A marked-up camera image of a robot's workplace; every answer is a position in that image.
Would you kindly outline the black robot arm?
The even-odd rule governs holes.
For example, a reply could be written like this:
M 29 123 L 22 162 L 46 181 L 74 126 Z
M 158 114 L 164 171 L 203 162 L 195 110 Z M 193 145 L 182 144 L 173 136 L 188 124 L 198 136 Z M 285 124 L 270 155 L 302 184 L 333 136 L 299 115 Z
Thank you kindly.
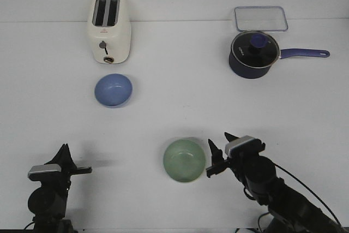
M 252 136 L 224 135 L 228 141 L 224 150 L 208 140 L 212 164 L 206 175 L 230 169 L 243 185 L 245 196 L 267 206 L 273 219 L 265 232 L 348 232 L 336 216 L 325 215 L 277 176 L 278 165 L 260 154 L 266 147 L 264 142 Z
M 90 166 L 76 166 L 68 144 L 63 144 L 47 163 L 31 167 L 28 179 L 41 183 L 27 202 L 34 214 L 33 232 L 77 232 L 71 220 L 65 218 L 71 176 L 91 172 Z

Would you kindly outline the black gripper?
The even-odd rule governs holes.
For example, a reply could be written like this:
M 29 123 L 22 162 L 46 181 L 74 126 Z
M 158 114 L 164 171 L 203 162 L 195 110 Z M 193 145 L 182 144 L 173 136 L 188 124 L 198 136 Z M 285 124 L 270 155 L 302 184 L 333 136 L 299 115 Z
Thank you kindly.
M 234 136 L 228 132 L 224 132 L 224 136 L 228 142 L 232 142 L 239 139 L 239 137 Z M 208 144 L 211 152 L 212 164 L 210 167 L 206 168 L 206 176 L 210 178 L 211 176 L 218 175 L 219 173 L 222 173 L 227 168 L 229 168 L 234 173 L 238 181 L 240 181 L 243 185 L 246 185 L 245 174 L 243 171 L 243 164 L 248 158 L 259 156 L 259 153 L 252 154 L 243 158 L 234 157 L 233 159 L 227 156 L 227 158 L 224 159 L 222 155 L 222 150 L 218 149 L 215 143 L 211 139 L 208 139 Z
M 92 167 L 77 167 L 70 154 L 68 144 L 63 144 L 50 164 L 45 164 L 44 181 L 55 184 L 56 187 L 69 187 L 71 176 L 90 174 Z

